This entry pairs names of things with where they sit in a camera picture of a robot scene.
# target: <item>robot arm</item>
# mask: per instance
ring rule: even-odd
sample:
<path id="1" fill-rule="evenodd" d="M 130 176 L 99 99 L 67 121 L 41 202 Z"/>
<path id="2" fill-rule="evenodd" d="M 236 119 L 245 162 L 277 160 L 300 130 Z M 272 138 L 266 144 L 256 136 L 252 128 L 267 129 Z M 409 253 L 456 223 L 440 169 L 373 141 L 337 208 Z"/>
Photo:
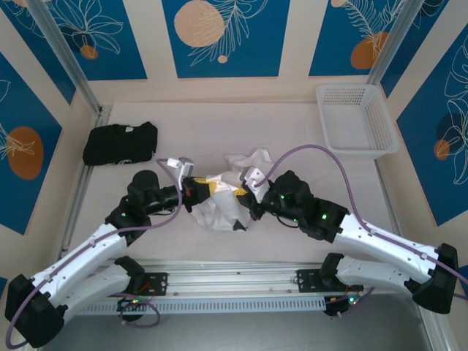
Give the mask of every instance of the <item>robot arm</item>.
<path id="1" fill-rule="evenodd" d="M 169 163 L 181 174 L 178 186 L 181 186 L 183 204 L 188 212 L 192 206 L 211 196 L 206 182 L 190 177 L 193 162 L 180 159 Z M 245 192 L 239 194 L 238 200 L 249 209 L 253 220 L 261 219 L 265 213 L 289 219 L 311 238 L 351 246 L 387 263 L 369 263 L 342 254 L 329 254 L 320 269 L 320 278 L 331 291 L 354 284 L 383 286 L 411 295 L 414 302 L 433 312 L 450 311 L 456 277 L 426 258 L 433 257 L 457 270 L 457 254 L 452 246 L 442 244 L 434 248 L 417 244 L 371 224 L 367 225 L 370 231 L 364 230 L 355 215 L 340 205 L 314 197 L 307 183 L 290 170 L 275 182 L 256 186 L 264 177 L 255 168 L 246 170 L 241 176 L 245 180 Z M 118 259 L 102 273 L 86 278 L 104 261 L 115 257 L 144 234 L 145 230 L 139 228 L 150 225 L 149 215 L 173 210 L 178 205 L 176 186 L 160 189 L 156 173 L 150 170 L 137 173 L 127 192 L 119 206 L 85 243 L 30 279 L 20 275 L 10 283 L 5 317 L 12 321 L 26 297 L 45 282 L 15 323 L 33 347 L 49 342 L 84 306 L 113 293 L 137 291 L 140 287 L 138 277 L 143 269 L 128 257 Z M 110 235 L 123 228 L 129 231 Z M 391 242 L 376 233 L 385 235 Z M 414 246 L 423 254 L 412 253 L 398 243 Z M 56 267 L 68 262 L 85 246 L 90 248 L 80 255 L 79 260 L 71 261 L 59 275 L 50 277 Z"/>
<path id="2" fill-rule="evenodd" d="M 414 302 L 430 311 L 450 312 L 456 277 L 428 257 L 458 270 L 457 252 L 452 246 L 418 244 L 366 223 L 368 231 L 346 208 L 314 197 L 309 185 L 290 170 L 261 186 L 257 185 L 265 176 L 256 168 L 251 167 L 241 177 L 247 193 L 238 199 L 249 208 L 253 220 L 261 219 L 265 213 L 289 219 L 311 238 L 351 246 L 387 263 L 366 263 L 329 254 L 320 271 L 329 288 L 373 282 L 411 294 Z"/>
<path id="3" fill-rule="evenodd" d="M 175 165 L 180 166 L 184 175 L 188 174 L 184 165 L 191 167 L 187 160 Z M 187 177 L 181 184 L 188 211 L 210 196 L 209 185 L 193 178 Z M 21 274 L 10 282 L 5 309 L 5 317 L 10 322 L 28 295 L 40 286 L 15 323 L 31 346 L 47 344 L 84 306 L 114 293 L 136 293 L 141 288 L 144 270 L 129 257 L 119 258 L 108 269 L 86 278 L 144 234 L 145 230 L 140 228 L 151 224 L 150 215 L 172 210 L 178 205 L 176 187 L 160 189 L 156 173 L 150 170 L 137 173 L 127 192 L 105 223 L 79 247 L 30 279 Z M 127 231 L 117 233 L 124 228 Z M 73 260 L 79 252 L 79 259 Z M 57 267 L 64 264 L 59 274 L 52 276 Z"/>

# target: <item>cable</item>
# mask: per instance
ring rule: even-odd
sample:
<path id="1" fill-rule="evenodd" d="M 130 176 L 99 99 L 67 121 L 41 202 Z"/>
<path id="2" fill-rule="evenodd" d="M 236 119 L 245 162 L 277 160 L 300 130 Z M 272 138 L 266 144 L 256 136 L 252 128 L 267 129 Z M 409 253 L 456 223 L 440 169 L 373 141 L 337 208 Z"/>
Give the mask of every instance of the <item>cable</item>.
<path id="1" fill-rule="evenodd" d="M 154 224 L 154 225 L 142 226 L 142 227 L 128 227 L 128 228 L 120 228 L 120 229 L 117 229 L 117 230 L 113 230 L 113 231 L 99 237 L 98 239 L 96 239 L 94 241 L 94 244 L 97 244 L 100 241 L 103 241 L 103 240 L 109 238 L 110 236 L 118 234 L 118 233 L 131 232 L 133 230 L 157 229 L 157 228 L 160 228 L 160 227 L 162 227 L 162 226 L 164 226 L 166 224 L 169 224 L 170 222 L 172 222 L 177 217 L 177 215 L 179 214 L 179 212 L 181 211 L 181 208 L 182 208 L 182 193 L 181 193 L 181 190 L 178 188 L 178 182 L 177 182 L 176 178 L 174 177 L 174 175 L 163 165 L 163 162 L 166 162 L 166 161 L 167 161 L 167 159 L 157 159 L 156 163 L 167 173 L 170 180 L 175 185 L 175 190 L 177 191 L 177 196 L 178 196 L 178 204 L 177 204 L 177 208 L 174 211 L 174 214 L 170 218 L 166 219 L 165 221 L 163 221 L 161 223 Z M 59 267 L 57 267 L 55 270 L 53 270 L 52 273 L 50 273 L 50 279 L 52 279 L 54 276 L 56 276 L 62 269 L 67 267 L 73 260 L 75 260 L 77 257 L 79 257 L 82 253 L 84 253 L 86 250 L 88 250 L 91 247 L 93 247 L 93 246 L 91 244 L 88 244 L 88 245 L 84 246 L 83 248 L 81 248 L 80 250 L 76 251 L 76 253 L 74 253 L 70 257 L 68 257 L 65 260 L 64 263 L 62 263 Z M 16 311 L 15 315 L 13 316 L 12 321 L 10 322 L 10 325 L 8 325 L 7 335 L 5 337 L 5 345 L 7 346 L 8 349 L 16 350 L 16 349 L 18 349 L 20 347 L 23 347 L 24 345 L 28 344 L 27 341 L 24 341 L 24 342 L 22 342 L 20 344 L 16 344 L 16 345 L 12 344 L 11 338 L 12 338 L 13 328 L 15 327 L 15 324 L 18 321 L 19 316 L 21 315 L 21 313 L 23 313 L 23 310 L 26 308 L 28 303 L 42 289 L 42 287 L 44 287 L 44 285 L 47 284 L 47 283 L 48 283 L 48 281 L 45 280 L 45 279 L 42 282 L 40 282 L 29 293 L 29 295 L 24 299 L 24 301 L 22 302 L 22 304 L 20 305 L 20 307 Z"/>
<path id="2" fill-rule="evenodd" d="M 156 322 L 153 322 L 151 324 L 136 324 L 136 323 L 130 323 L 130 322 L 127 322 L 125 319 L 124 319 L 124 311 L 127 309 L 128 306 L 131 306 L 132 304 L 129 303 L 128 305 L 124 306 L 121 311 L 120 311 L 120 315 L 118 316 L 121 321 L 122 321 L 122 324 L 123 325 L 128 325 L 129 327 L 132 327 L 132 328 L 137 328 L 137 329 L 148 329 L 148 328 L 152 328 L 152 327 L 156 327 L 158 324 L 159 324 L 159 321 L 161 320 L 161 314 L 159 313 L 158 309 L 156 308 L 155 305 L 153 305 L 151 303 L 151 300 L 148 300 L 147 298 L 141 298 L 140 296 L 136 296 L 136 295 L 133 295 L 133 294 L 127 294 L 125 292 L 122 292 L 122 293 L 118 293 L 118 294 L 113 294 L 111 295 L 112 297 L 116 297 L 116 298 L 133 298 L 133 299 L 138 299 L 140 300 L 141 302 L 143 302 L 145 305 L 147 305 L 150 309 L 152 309 L 156 315 L 157 315 L 157 319 L 156 319 Z"/>
<path id="3" fill-rule="evenodd" d="M 145 285 L 143 285 L 143 287 L 141 289 L 139 289 L 137 291 L 137 294 L 140 294 L 142 293 L 143 291 L 145 291 L 146 289 L 148 289 L 150 287 L 149 283 L 146 283 Z"/>
<path id="4" fill-rule="evenodd" d="M 456 292 L 453 294 L 454 298 L 460 298 L 461 300 L 468 301 L 468 297 L 462 294 L 457 294 Z"/>
<path id="5" fill-rule="evenodd" d="M 375 290 L 375 287 L 371 287 L 369 289 L 368 292 L 366 292 L 362 298 L 360 298 L 355 305 L 351 305 L 351 307 L 349 309 L 347 309 L 346 311 L 344 311 L 343 313 L 340 313 L 339 315 L 337 315 L 336 317 L 343 317 L 344 315 L 346 314 L 349 314 L 350 312 L 354 311 L 355 309 L 357 309 L 360 305 L 362 305 L 362 303 L 367 299 L 369 298 L 369 296 L 372 294 L 372 292 Z"/>
<path id="6" fill-rule="evenodd" d="M 279 218 L 279 217 L 277 217 L 276 219 L 278 219 L 278 222 L 280 222 L 281 224 L 283 224 L 285 227 L 292 228 L 292 229 L 299 228 L 298 225 L 290 225 L 290 224 L 284 223 L 284 222 L 281 220 L 281 218 Z"/>
<path id="7" fill-rule="evenodd" d="M 325 302 L 325 305 L 329 305 L 329 304 L 331 304 L 331 303 L 336 303 L 336 302 L 342 302 L 342 301 L 348 300 L 348 299 L 349 299 L 349 298 L 343 298 L 343 297 L 341 297 L 341 298 L 337 298 L 336 300 L 329 300 L 329 301 L 326 301 L 326 302 Z"/>
<path id="8" fill-rule="evenodd" d="M 357 287 L 354 287 L 354 285 L 347 285 L 347 286 L 346 286 L 346 290 L 344 291 L 343 296 L 346 296 L 347 293 L 348 293 L 350 290 L 354 290 L 354 291 L 356 291 L 356 292 L 358 292 L 358 293 L 360 293 L 361 291 L 363 291 L 363 289 L 359 289 L 359 288 L 357 288 Z"/>
<path id="9" fill-rule="evenodd" d="M 351 190 L 351 185 L 350 185 L 350 180 L 348 179 L 347 177 L 347 174 L 346 174 L 346 170 L 344 169 L 343 167 L 343 164 L 339 161 L 338 157 L 336 157 L 331 151 L 329 151 L 327 148 L 324 148 L 323 146 L 320 146 L 320 145 L 314 145 L 314 144 L 308 144 L 308 145 L 302 145 L 302 146 L 298 146 L 297 148 L 294 148 L 292 150 L 289 150 L 286 154 L 284 154 L 283 156 L 281 156 L 278 161 L 275 162 L 275 164 L 273 165 L 273 167 L 270 169 L 270 171 L 266 174 L 266 176 L 264 177 L 264 179 L 258 183 L 258 184 L 255 184 L 254 186 L 257 188 L 259 186 L 262 186 L 270 177 L 271 175 L 273 174 L 274 170 L 279 166 L 279 164 L 281 162 L 283 162 L 283 160 L 288 157 L 289 155 L 291 154 L 294 154 L 296 151 L 300 151 L 300 150 L 304 150 L 305 148 L 314 148 L 314 149 L 317 149 L 317 150 L 321 150 L 323 152 L 325 152 L 328 156 L 330 156 L 334 161 L 335 163 L 338 165 L 339 167 L 339 170 L 341 171 L 341 174 L 343 175 L 343 179 L 344 179 L 344 183 L 346 184 L 346 189 L 348 191 L 348 195 L 350 197 L 350 202 L 351 202 L 351 207 L 352 207 L 352 210 L 354 212 L 354 215 L 356 216 L 356 219 L 358 220 L 359 224 L 361 225 L 362 228 L 364 228 L 365 230 L 367 230 L 369 233 L 372 233 L 372 235 L 375 235 L 377 236 L 378 238 L 382 239 L 382 240 L 385 240 L 385 241 L 388 241 L 389 243 L 392 243 L 394 245 L 397 245 L 397 246 L 400 246 L 401 248 L 403 249 L 406 249 L 410 252 L 412 252 L 413 254 L 417 254 L 418 256 L 420 257 L 425 257 L 427 260 L 429 260 L 429 262 L 432 262 L 436 265 L 438 265 L 439 267 L 441 268 L 444 268 L 447 272 L 453 274 L 455 277 L 457 277 L 460 281 L 462 281 L 463 283 L 465 284 L 468 284 L 468 279 L 466 279 L 464 276 L 462 276 L 459 272 L 455 271 L 453 268 L 447 266 L 446 264 L 440 262 L 439 260 L 431 257 L 431 256 L 428 256 L 426 255 L 424 252 L 422 251 L 419 251 L 418 249 L 415 249 L 414 247 L 411 247 L 409 245 L 406 245 L 406 244 L 403 244 L 403 243 L 400 243 L 399 241 L 397 240 L 394 240 L 392 238 L 389 238 L 383 234 L 380 234 L 380 233 L 377 233 L 375 232 L 374 230 L 372 230 L 371 228 L 369 228 L 367 226 L 367 224 L 363 221 L 363 219 L 361 218 L 361 215 L 359 214 L 359 211 L 358 211 L 358 207 L 356 206 L 356 203 L 355 203 L 355 200 L 354 200 L 354 196 L 352 194 L 352 190 Z"/>

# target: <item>white table surface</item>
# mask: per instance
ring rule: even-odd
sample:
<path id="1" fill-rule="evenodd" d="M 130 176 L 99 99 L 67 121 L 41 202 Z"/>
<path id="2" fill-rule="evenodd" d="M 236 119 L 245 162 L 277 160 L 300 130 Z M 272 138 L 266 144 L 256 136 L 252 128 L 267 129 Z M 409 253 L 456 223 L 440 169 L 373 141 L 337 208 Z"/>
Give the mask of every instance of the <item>white table surface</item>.
<path id="1" fill-rule="evenodd" d="M 291 148 L 307 143 L 325 145 L 316 104 L 183 104 L 118 103 L 109 124 L 140 125 L 151 121 L 159 129 L 156 157 L 187 156 L 195 161 L 194 176 L 227 170 L 225 154 L 250 154 L 266 148 L 273 160 Z M 364 219 L 391 231 L 374 161 L 343 159 L 356 203 Z M 172 185 L 156 162 L 95 167 L 70 249 L 87 239 L 126 194 L 133 175 L 144 169 L 156 171 L 161 187 Z M 281 175 L 293 170 L 309 183 L 316 197 L 350 208 L 341 173 L 321 151 L 304 150 L 290 156 L 277 169 Z M 152 217 L 156 223 L 167 217 Z M 199 227 L 185 212 L 169 225 L 150 230 L 127 252 L 135 259 L 321 262 L 329 252 L 361 257 L 339 245 L 309 238 L 300 230 L 286 228 L 265 215 L 246 232 L 217 232 Z"/>

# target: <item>white cloth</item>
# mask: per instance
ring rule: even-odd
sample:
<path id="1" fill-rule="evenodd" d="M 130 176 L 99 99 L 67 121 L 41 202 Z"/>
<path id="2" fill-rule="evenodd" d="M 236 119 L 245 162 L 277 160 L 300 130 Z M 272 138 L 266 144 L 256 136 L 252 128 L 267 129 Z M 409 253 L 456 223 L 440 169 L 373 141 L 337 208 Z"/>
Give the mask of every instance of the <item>white cloth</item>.
<path id="1" fill-rule="evenodd" d="M 240 176 L 245 167 L 254 166 L 266 174 L 272 167 L 268 151 L 258 148 L 251 156 L 228 154 L 227 172 L 209 175 L 207 181 L 216 182 L 216 191 L 203 203 L 192 208 L 192 215 L 202 227 L 212 230 L 234 230 L 236 221 L 249 226 L 249 209 L 243 207 L 233 192 L 241 186 Z"/>

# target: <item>white plastic basket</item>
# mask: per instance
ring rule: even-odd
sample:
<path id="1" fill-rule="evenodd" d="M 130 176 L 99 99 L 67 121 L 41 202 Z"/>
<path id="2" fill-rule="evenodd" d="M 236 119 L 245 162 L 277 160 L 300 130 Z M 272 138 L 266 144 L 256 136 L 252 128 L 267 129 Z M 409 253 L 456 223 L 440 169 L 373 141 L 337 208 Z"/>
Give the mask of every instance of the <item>white plastic basket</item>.
<path id="1" fill-rule="evenodd" d="M 382 92 L 371 84 L 320 84 L 316 89 L 323 134 L 337 154 L 374 159 L 397 152 L 399 140 Z"/>

